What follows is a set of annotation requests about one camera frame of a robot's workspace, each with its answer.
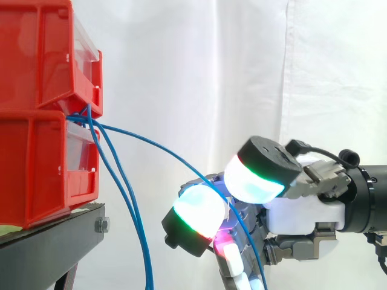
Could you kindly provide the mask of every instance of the black cable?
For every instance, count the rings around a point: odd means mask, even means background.
[[[335,162],[343,165],[346,169],[355,169],[360,164],[359,154],[349,149],[342,150],[339,156],[336,156],[331,152],[328,152],[320,148],[312,147],[305,142],[294,140],[294,139],[290,140],[290,142],[285,146],[285,149],[293,157],[297,157],[300,154],[308,154],[309,152],[322,154],[322,155],[325,155],[326,157],[331,158]]]
[[[318,153],[318,154],[322,154],[322,155],[325,155],[326,157],[329,157],[331,158],[332,160],[336,161],[337,163],[343,165],[345,168],[347,169],[355,169],[357,168],[357,166],[359,166],[359,163],[354,163],[354,164],[350,164],[346,161],[344,161],[343,159],[339,158],[338,156],[336,156],[335,154],[332,154],[331,152],[329,151],[326,151],[326,150],[323,150],[323,149],[320,149],[320,148],[316,148],[316,147],[309,147],[308,148],[308,151],[309,152],[314,152],[314,153]]]
[[[378,257],[377,260],[379,261],[380,267],[382,268],[383,272],[387,275],[386,258]]]

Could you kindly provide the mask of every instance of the robotic hand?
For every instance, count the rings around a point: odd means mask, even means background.
[[[299,154],[308,152],[333,160],[305,162]],[[387,166],[359,162],[348,149],[335,156],[296,140],[282,147],[251,137],[224,173],[207,179],[237,209],[263,265],[318,259],[322,247],[335,246],[336,231],[341,231],[364,233],[387,274]],[[227,290],[264,289],[252,246],[228,205],[201,179],[182,185],[179,197],[163,220],[166,243],[198,257],[205,249],[214,252]],[[223,212],[220,204],[226,206]],[[189,231],[174,213],[190,225]]]

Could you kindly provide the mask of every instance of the black cap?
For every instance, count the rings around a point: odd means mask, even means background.
[[[277,142],[252,136],[238,152],[239,160],[259,177],[289,188],[302,166]]]
[[[191,229],[191,227],[176,214],[173,207],[164,217],[161,224],[167,233],[165,236],[165,243],[172,249],[176,249],[177,246],[180,246],[191,255],[200,257],[205,250],[207,250],[207,247],[212,241]]]

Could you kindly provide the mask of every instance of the blue cable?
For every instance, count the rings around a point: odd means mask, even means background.
[[[140,239],[140,244],[141,244],[141,248],[143,250],[143,257],[144,257],[144,262],[145,262],[145,270],[146,270],[146,290],[148,290],[148,289],[149,290],[153,290],[154,289],[154,282],[153,282],[151,257],[150,257],[150,253],[149,253],[148,244],[146,242],[146,237],[145,237],[145,232],[144,232],[142,221],[141,221],[141,217],[140,217],[140,212],[138,210],[137,202],[135,200],[134,191],[133,191],[133,189],[132,189],[132,187],[131,187],[131,185],[130,185],[130,183],[128,181],[128,178],[125,175],[125,172],[122,169],[122,166],[121,166],[120,160],[118,158],[117,152],[115,151],[115,148],[112,145],[109,136],[107,135],[107,133],[104,130],[104,128],[101,127],[101,125],[99,123],[97,123],[96,126],[100,129],[102,135],[104,136],[106,142],[108,143],[108,146],[111,149],[113,157],[114,157],[114,159],[116,161],[117,167],[119,168],[119,171],[120,171],[120,173],[122,175],[122,178],[124,179],[124,182],[125,182],[125,184],[126,184],[126,186],[128,188],[129,194],[131,196],[131,199],[132,199],[133,205],[134,205],[134,211],[133,211],[131,203],[130,203],[130,201],[128,199],[128,196],[125,193],[125,190],[123,189],[123,187],[121,185],[121,182],[119,181],[117,175],[114,173],[114,171],[111,168],[108,160],[106,159],[105,154],[103,153],[102,148],[100,147],[97,135],[96,135],[96,133],[94,131],[94,128],[93,128],[93,119],[91,119],[91,107],[89,105],[87,107],[87,110],[88,110],[88,123],[89,123],[89,126],[91,128],[91,134],[93,136],[93,140],[94,140],[94,142],[95,142],[95,144],[96,144],[96,146],[98,148],[99,154],[101,155],[101,158],[102,158],[103,162],[105,163],[106,168],[108,169],[108,171],[112,175],[115,183],[117,184],[117,186],[119,187],[119,189],[121,191],[121,194],[122,194],[122,196],[123,196],[123,198],[124,198],[124,200],[126,202],[126,205],[128,206],[129,212],[130,212],[132,220],[134,222],[136,232],[137,232],[137,234],[139,236],[139,239]],[[76,120],[73,120],[73,118],[74,117],[71,117],[71,116],[67,117],[68,120],[76,121]],[[82,118],[81,123],[83,123],[83,124],[86,123],[85,117],[82,116],[81,118]]]
[[[71,117],[72,120],[75,120],[75,121],[78,121],[78,122],[86,122],[84,118],[82,117]],[[95,120],[92,120],[92,123],[94,124],[97,124],[98,122],[95,121]],[[151,144],[165,152],[167,152],[168,154],[172,155],[173,157],[175,157],[177,160],[179,160],[180,162],[182,162],[185,166],[187,166],[188,168],[191,169],[191,171],[193,171],[196,175],[198,175],[206,184],[208,184],[209,187],[211,187],[212,189],[214,189],[218,194],[219,196],[223,199],[224,202],[228,203],[228,200],[227,198],[204,176],[202,175],[196,168],[194,168],[192,165],[190,165],[186,160],[184,160],[182,157],[180,157],[179,155],[177,155],[176,153],[174,153],[173,151],[169,150],[168,148],[162,146],[161,144],[158,144],[150,139],[147,139],[141,135],[137,135],[135,133],[132,133],[132,132],[129,132],[129,131],[126,131],[126,130],[122,130],[122,129],[119,129],[119,128],[116,128],[116,127],[112,127],[112,126],[107,126],[107,125],[104,125],[104,124],[101,124],[101,126],[107,130],[111,130],[111,131],[114,131],[114,132],[118,132],[118,133],[121,133],[121,134],[125,134],[125,135],[128,135],[128,136],[131,136],[131,137],[134,137],[134,138],[137,138],[139,140],[142,140],[148,144]],[[247,229],[246,227],[246,224],[244,223],[244,221],[241,219],[241,217],[239,216],[239,213],[238,211],[236,210],[236,208],[228,203],[231,210],[235,213],[235,216],[236,218],[238,219],[238,222],[240,223],[240,225],[242,226],[243,228],[243,231],[245,232],[249,242],[250,242],[250,245],[252,246],[253,248],[253,251],[254,251],[254,255],[257,259],[257,263],[258,263],[258,267],[259,267],[259,271],[261,272],[261,276],[262,276],[262,282],[264,284],[264,288],[265,290],[268,290],[268,287],[267,287],[267,283],[266,283],[266,278],[265,278],[265,274],[264,274],[264,269],[263,269],[263,265],[262,265],[262,262],[261,262],[261,258],[258,254],[258,250],[254,244],[254,240],[253,238],[251,237],[250,233],[249,233],[249,230]]]
[[[122,168],[118,154],[115,151],[115,148],[114,148],[108,134],[106,133],[106,130],[99,123],[96,123],[95,125],[101,131],[104,139],[106,140],[106,143],[108,144],[108,146],[111,150],[111,153],[114,157],[115,163],[117,164],[117,167],[118,167],[119,172],[122,176],[122,179],[124,180],[126,188],[128,189],[130,198],[132,199],[134,213],[135,213],[135,217],[134,217],[134,219],[133,218],[132,219],[133,219],[133,223],[135,223],[135,224],[137,223],[137,226],[138,226],[137,235],[140,239],[141,248],[143,249],[143,258],[144,258],[144,263],[145,263],[145,273],[146,273],[146,279],[147,279],[146,289],[153,290],[154,282],[153,282],[151,255],[149,253],[149,247],[148,247],[148,243],[146,241],[145,231],[144,231],[144,227],[143,227],[143,223],[142,223],[142,219],[141,219],[140,210],[138,209],[137,200],[135,198],[134,190],[133,190],[132,185],[130,184],[130,182],[128,180],[128,177],[125,174],[125,171]]]

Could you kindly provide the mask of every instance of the robot finger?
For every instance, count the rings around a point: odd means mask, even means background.
[[[214,253],[226,290],[252,290],[249,278],[244,272],[241,253],[237,244],[228,234],[220,233],[213,242]]]

